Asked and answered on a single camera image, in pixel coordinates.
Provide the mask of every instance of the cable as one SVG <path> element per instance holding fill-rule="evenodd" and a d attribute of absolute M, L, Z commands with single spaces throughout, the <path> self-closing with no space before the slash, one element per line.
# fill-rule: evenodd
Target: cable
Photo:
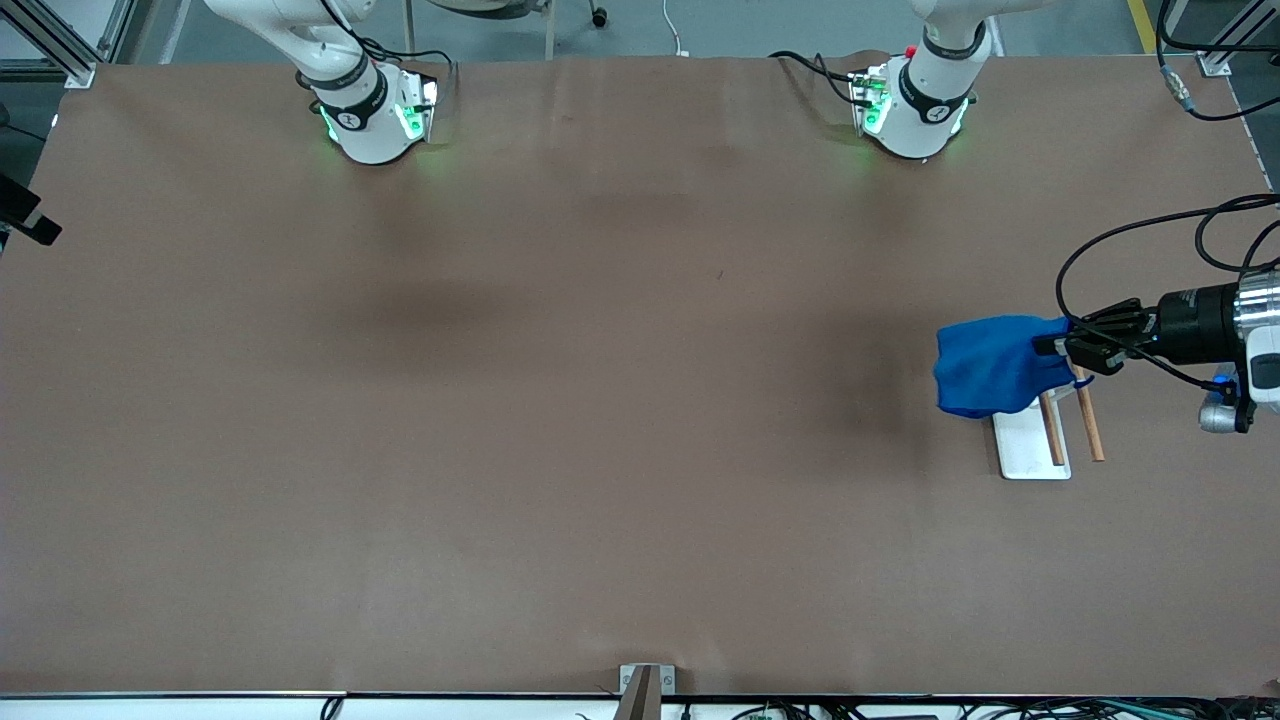
<path fill-rule="evenodd" d="M 827 715 L 831 715 L 832 720 L 852 720 L 852 717 L 849 715 L 849 711 L 846 711 L 842 705 L 819 703 L 818 707 L 822 708 L 823 712 L 826 712 Z"/>
<path fill-rule="evenodd" d="M 1053 281 L 1053 295 L 1055 295 L 1055 299 L 1057 300 L 1057 307 L 1062 313 L 1062 315 L 1065 315 L 1071 322 L 1071 324 L 1074 327 L 1078 327 L 1078 328 L 1088 332 L 1089 334 L 1093 334 L 1093 336 L 1100 337 L 1100 338 L 1102 338 L 1102 340 L 1105 340 L 1105 341 L 1107 341 L 1110 343 L 1114 343 L 1116 347 L 1120 347 L 1120 348 L 1125 350 L 1132 356 L 1142 357 L 1143 360 L 1147 360 L 1152 365 L 1155 365 L 1155 366 L 1160 368 L 1161 370 L 1164 370 L 1165 373 L 1169 373 L 1170 375 L 1172 375 L 1172 377 L 1183 380 L 1184 383 L 1196 386 L 1196 387 L 1198 387 L 1201 389 L 1204 389 L 1204 391 L 1226 393 L 1228 391 L 1234 389 L 1234 384 L 1233 383 L 1217 383 L 1217 382 L 1212 382 L 1212 380 L 1201 380 L 1198 378 L 1193 378 L 1192 375 L 1188 375 L 1187 373 L 1179 370 L 1178 368 L 1174 368 L 1172 365 L 1170 365 L 1165 360 L 1161 360 L 1161 359 L 1156 357 L 1155 355 L 1147 352 L 1146 350 L 1143 350 L 1143 348 L 1140 348 L 1140 347 L 1138 347 L 1138 346 L 1135 346 L 1135 345 L 1133 345 L 1130 342 L 1125 342 L 1125 341 L 1121 341 L 1119 338 L 1111 337 L 1110 334 L 1107 334 L 1106 332 L 1102 332 L 1101 329 L 1098 329 L 1097 327 L 1094 327 L 1093 324 L 1083 320 L 1082 318 L 1079 318 L 1078 315 L 1075 315 L 1074 313 L 1071 313 L 1071 310 L 1066 306 L 1066 297 L 1065 297 L 1065 293 L 1062 291 L 1062 286 L 1064 286 L 1064 283 L 1066 281 L 1068 272 L 1070 272 L 1071 266 L 1075 265 L 1076 260 L 1079 260 L 1080 256 L 1083 256 L 1085 252 L 1088 252 L 1093 247 L 1101 245 L 1102 242 L 1105 242 L 1105 241 L 1107 241 L 1107 240 L 1110 240 L 1110 238 L 1112 238 L 1112 237 L 1115 237 L 1117 234 L 1123 234 L 1123 233 L 1126 233 L 1129 231 L 1135 231 L 1135 229 L 1140 229 L 1140 228 L 1146 228 L 1146 227 L 1151 227 L 1151 225 L 1158 225 L 1158 224 L 1162 224 L 1162 223 L 1171 223 L 1171 222 L 1176 222 L 1176 220 L 1185 220 L 1185 219 L 1189 219 L 1189 218 L 1210 217 L 1210 219 L 1212 219 L 1212 217 L 1216 217 L 1216 215 L 1219 215 L 1221 213 L 1238 213 L 1238 211 L 1242 211 L 1242 210 L 1253 210 L 1256 208 L 1262 208 L 1265 205 L 1274 205 L 1276 202 L 1280 202 L 1280 195 L 1276 195 L 1276 193 L 1244 195 L 1244 196 L 1240 196 L 1240 197 L 1234 197 L 1231 200 L 1228 200 L 1226 202 L 1222 202 L 1221 205 L 1215 205 L 1213 208 L 1199 208 L 1197 210 L 1184 210 L 1181 213 L 1170 213 L 1167 215 L 1160 215 L 1160 217 L 1156 217 L 1156 218 L 1147 218 L 1146 220 L 1137 220 L 1137 222 L 1133 222 L 1133 223 L 1129 223 L 1129 224 L 1125 224 L 1125 225 L 1120 225 L 1119 228 L 1112 228 L 1112 229 L 1110 229 L 1110 231 L 1107 231 L 1107 232 L 1105 232 L 1105 233 L 1102 233 L 1102 234 L 1100 234 L 1100 236 L 1089 240 L 1088 242 L 1085 242 L 1080 247 L 1078 247 L 1074 252 L 1071 252 L 1070 256 L 1068 256 L 1066 261 L 1062 263 L 1061 269 L 1059 269 L 1059 272 L 1057 272 L 1057 278 Z M 1263 231 L 1262 237 L 1265 238 L 1266 233 L 1268 233 L 1268 232 L 1270 231 Z M 1199 251 L 1199 250 L 1203 249 L 1202 234 L 1203 234 L 1202 231 L 1198 229 L 1197 231 L 1197 251 Z M 1005 711 L 1005 712 L 997 712 L 996 715 L 993 715 L 991 717 L 987 717 L 986 720 L 998 720 L 1002 715 L 1006 715 L 1006 714 L 1007 714 L 1007 711 Z"/>
<path fill-rule="evenodd" d="M 827 78 L 827 85 L 831 86 L 831 91 L 835 92 L 836 96 L 844 100 L 845 102 L 849 102 L 850 105 L 855 105 L 858 108 L 872 106 L 870 101 L 850 97 L 849 95 L 845 95 L 840 90 L 840 86 L 836 85 L 836 81 L 838 79 L 841 82 L 849 82 L 849 74 L 831 72 L 831 69 L 827 67 L 827 60 L 824 60 L 820 54 L 814 55 L 813 61 L 809 61 L 804 55 L 800 55 L 799 53 L 792 53 L 790 50 L 778 50 L 777 53 L 771 53 L 769 58 L 786 58 L 788 60 L 795 60 L 801 65 L 804 65 L 806 70 L 818 73 L 819 76 Z"/>
<path fill-rule="evenodd" d="M 1257 105 L 1249 108 L 1243 108 L 1234 113 L 1225 113 L 1222 115 L 1206 115 L 1196 109 L 1196 101 L 1192 100 L 1190 91 L 1183 83 L 1183 79 L 1178 77 L 1167 63 L 1165 63 L 1165 45 L 1170 47 L 1176 47 L 1179 50 L 1198 50 L 1202 53 L 1280 53 L 1280 46 L 1268 45 L 1222 45 L 1222 44 L 1201 44 L 1201 42 L 1183 42 L 1174 40 L 1169 35 L 1169 6 L 1172 0 L 1161 0 L 1160 10 L 1156 13 L 1156 61 L 1160 64 L 1160 72 L 1165 76 L 1165 83 L 1169 86 L 1169 91 L 1174 95 L 1174 99 L 1187 110 L 1187 114 L 1196 118 L 1197 120 L 1206 122 L 1221 122 L 1221 120 L 1234 120 L 1243 118 L 1245 115 L 1252 115 L 1258 110 L 1265 110 L 1272 105 L 1280 104 L 1280 95 L 1272 97 L 1271 100 L 1265 100 Z"/>
<path fill-rule="evenodd" d="M 1213 218 L 1216 218 L 1220 213 L 1235 213 L 1239 210 L 1254 210 L 1257 208 L 1266 208 L 1267 205 L 1275 205 L 1277 202 L 1277 199 L 1280 199 L 1280 196 L 1267 192 L 1257 195 L 1243 195 L 1240 197 L 1233 197 L 1231 200 L 1228 200 L 1226 202 L 1215 208 L 1212 211 L 1206 214 L 1203 219 L 1201 219 L 1199 224 L 1196 225 L 1196 254 L 1199 255 L 1201 260 L 1204 260 L 1204 263 L 1207 263 L 1208 265 L 1217 268 L 1219 270 L 1226 270 L 1228 273 L 1249 273 L 1254 270 L 1271 269 L 1268 266 L 1271 265 L 1270 263 L 1257 266 L 1252 266 L 1251 263 L 1253 261 L 1253 255 L 1258 251 L 1262 243 L 1266 242 L 1267 236 L 1271 234 L 1271 231 L 1275 229 L 1277 223 L 1267 225 L 1261 233 L 1258 233 L 1258 237 L 1254 238 L 1253 245 L 1249 246 L 1249 251 L 1244 256 L 1244 263 L 1240 265 L 1230 265 L 1228 263 L 1219 260 L 1217 258 L 1213 258 L 1204 247 L 1204 231 L 1206 228 L 1208 228 L 1208 224 L 1213 220 Z"/>
<path fill-rule="evenodd" d="M 29 129 L 23 129 L 23 128 L 18 127 L 18 126 L 9 126 L 9 124 L 5 124 L 5 126 L 0 126 L 0 127 L 3 127 L 3 128 L 8 128 L 8 129 L 12 129 L 13 132 L 15 132 L 15 133 L 18 133 L 18 135 L 26 135 L 27 137 L 29 137 L 29 138 L 32 138 L 32 140 L 38 140 L 38 141 L 41 141 L 41 142 L 47 142 L 47 141 L 49 141 L 49 138 L 47 138 L 47 137 L 44 137 L 44 136 L 40 136 L 40 135 L 36 135 L 36 133 L 31 132 Z"/>
<path fill-rule="evenodd" d="M 685 51 L 680 49 L 680 31 L 676 29 L 676 23 L 671 22 L 671 14 L 667 13 L 667 0 L 662 0 L 662 17 L 667 20 L 667 27 L 671 28 L 671 37 L 676 40 L 676 55 L 684 56 Z"/>
<path fill-rule="evenodd" d="M 1169 6 L 1172 0 L 1161 0 L 1160 12 L 1157 13 L 1156 23 L 1156 38 L 1162 40 L 1170 47 L 1176 47 L 1179 50 L 1198 50 L 1201 53 L 1280 53 L 1280 45 L 1228 45 L 1222 42 L 1185 42 L 1181 40 L 1174 40 L 1169 35 L 1169 26 L 1166 19 L 1169 17 Z"/>
<path fill-rule="evenodd" d="M 330 697 L 320 706 L 320 720 L 334 720 L 342 712 L 342 697 Z"/>
<path fill-rule="evenodd" d="M 347 22 L 346 18 L 338 14 L 338 12 L 333 8 L 329 0 L 320 0 L 320 4 L 324 6 L 325 13 L 329 14 L 329 18 L 332 18 L 333 22 L 337 23 L 338 27 L 343 29 L 343 32 L 349 35 L 351 38 L 356 41 L 356 45 L 358 45 L 360 49 L 364 50 L 365 54 L 367 54 L 374 60 L 384 63 L 387 61 L 398 63 L 401 60 L 436 56 L 442 58 L 449 65 L 449 77 L 453 77 L 453 70 L 456 68 L 456 64 L 453 61 L 453 58 L 449 58 L 448 53 L 443 50 L 422 50 L 420 53 L 399 53 L 396 50 L 388 50 L 387 47 L 383 46 L 381 42 L 378 42 L 376 40 L 357 33 L 356 29 L 351 26 L 351 23 Z"/>
<path fill-rule="evenodd" d="M 768 712 L 768 711 L 769 711 L 769 706 L 768 705 L 762 705 L 759 707 L 753 707 L 751 710 L 744 710 L 742 712 L 739 712 L 733 717 L 730 717 L 730 720 L 746 720 L 748 717 L 750 717 L 751 715 L 755 715 L 756 712 Z"/>
<path fill-rule="evenodd" d="M 777 53 L 769 53 L 769 58 L 771 59 L 772 58 L 785 58 L 787 60 L 795 60 L 796 63 L 800 63 L 801 65 L 804 65 L 805 69 L 808 69 L 812 73 L 818 73 L 819 76 L 820 74 L 826 74 L 827 77 L 829 77 L 832 79 L 838 79 L 838 81 L 849 82 L 849 74 L 847 73 L 833 73 L 831 70 L 823 72 L 823 69 L 820 67 L 818 67 L 813 60 L 805 58 L 804 55 L 801 55 L 799 53 L 792 53 L 791 50 L 778 50 Z"/>

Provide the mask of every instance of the blue cloth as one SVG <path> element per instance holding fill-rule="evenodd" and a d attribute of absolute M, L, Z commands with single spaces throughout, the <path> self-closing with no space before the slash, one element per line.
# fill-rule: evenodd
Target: blue cloth
<path fill-rule="evenodd" d="M 1042 320 L 1033 315 L 1000 315 L 938 331 L 938 407 L 961 418 L 1020 413 L 1036 397 L 1075 382 L 1060 355 L 1036 355 L 1032 338 L 1061 334 L 1066 318 Z"/>

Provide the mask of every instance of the floor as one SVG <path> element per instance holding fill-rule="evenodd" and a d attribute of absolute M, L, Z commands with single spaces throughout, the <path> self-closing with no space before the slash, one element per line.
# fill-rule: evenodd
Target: floor
<path fill-rule="evenodd" d="M 463 63 L 541 60 L 545 20 L 531 13 L 504 20 L 477 19 L 412 0 L 420 49 L 440 47 Z M 675 41 L 660 0 L 603 0 L 609 22 L 591 26 L 586 0 L 559 0 L 558 55 L 662 55 Z M 918 41 L 920 23 L 904 0 L 668 0 L 682 49 L 699 56 L 762 56 L 774 50 L 845 55 L 865 47 L 896 50 Z M 1240 0 L 1192 0 L 1179 35 L 1208 38 Z M 388 47 L 403 47 L 399 0 L 383 0 L 360 24 L 361 32 Z M 1155 8 L 1149 9 L 1155 17 Z M 148 0 L 131 31 L 125 61 L 136 63 L 280 63 L 271 46 L 212 14 L 201 0 Z M 1065 0 L 1042 10 L 1005 15 L 1001 40 L 1009 55 L 1088 55 L 1142 53 L 1139 33 L 1124 0 Z M 1280 23 L 1270 42 L 1280 41 Z M 1233 85 L 1242 102 L 1254 102 L 1280 87 L 1280 68 L 1265 55 L 1233 60 Z M 1152 63 L 1152 82 L 1158 82 Z M 58 82 L 5 82 L 0 102 L 13 123 L 40 135 L 47 131 L 63 90 Z M 1251 118 L 1263 160 L 1280 168 L 1280 106 Z M 0 172 L 28 181 L 40 143 L 0 131 Z"/>

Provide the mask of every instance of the metal bracket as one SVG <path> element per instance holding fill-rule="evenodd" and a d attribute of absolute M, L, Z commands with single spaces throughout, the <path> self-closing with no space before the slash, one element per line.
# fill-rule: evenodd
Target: metal bracket
<path fill-rule="evenodd" d="M 672 688 L 676 684 L 675 666 L 636 664 L 623 665 L 618 673 L 631 673 L 626 675 L 626 692 L 618 702 L 618 711 L 613 714 L 613 720 L 660 720 L 662 719 L 662 687 L 659 678 L 662 667 L 671 667 Z"/>
<path fill-rule="evenodd" d="M 1050 393 L 1048 413 L 1053 418 L 1052 430 L 1057 436 L 1059 447 L 1066 447 L 1062 434 L 1062 415 L 1057 402 L 1069 391 Z M 1044 428 L 1044 415 L 1039 400 L 1021 413 L 1006 415 L 996 413 L 991 418 L 996 428 L 996 454 L 1000 456 L 1000 474 L 1009 480 L 1069 480 L 1071 479 L 1071 459 L 1064 454 L 1062 464 L 1053 464 L 1048 436 Z"/>
<path fill-rule="evenodd" d="M 1248 0 L 1244 9 L 1236 13 L 1231 22 L 1226 23 L 1226 27 L 1213 37 L 1213 45 L 1248 45 L 1277 15 L 1280 15 L 1280 0 Z M 1235 53 L 1229 50 L 1197 53 L 1196 61 L 1204 77 L 1228 77 L 1231 74 L 1231 69 L 1226 63 L 1233 55 Z"/>
<path fill-rule="evenodd" d="M 67 76 L 63 87 L 67 90 L 88 90 L 93 87 L 93 78 L 97 77 L 97 63 L 90 63 L 88 73 L 81 76 Z"/>
<path fill-rule="evenodd" d="M 1231 77 L 1231 65 L 1226 60 L 1211 63 L 1204 53 L 1196 53 L 1196 64 L 1204 77 Z"/>
<path fill-rule="evenodd" d="M 93 85 L 93 65 L 105 58 L 44 0 L 0 0 L 0 18 L 67 73 L 67 87 Z"/>
<path fill-rule="evenodd" d="M 666 662 L 630 662 L 618 667 L 618 692 L 626 693 L 636 670 L 653 667 L 662 694 L 676 694 L 676 666 Z"/>

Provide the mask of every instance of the brown table surface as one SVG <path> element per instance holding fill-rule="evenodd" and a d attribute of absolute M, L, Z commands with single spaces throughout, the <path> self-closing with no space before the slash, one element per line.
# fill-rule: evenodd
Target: brown table surface
<path fill-rule="evenodd" d="M 1266 692 L 1280 419 L 1135 364 L 1000 478 L 938 327 L 1265 190 L 1149 58 L 998 59 L 927 164 L 769 60 L 465 67 L 381 168 L 293 68 L 105 67 L 0 264 L 0 689 Z M 1198 83 L 1206 110 L 1230 102 Z M 1239 256 L 1271 217 L 1226 218 Z M 1228 282 L 1181 224 L 1082 311 Z"/>

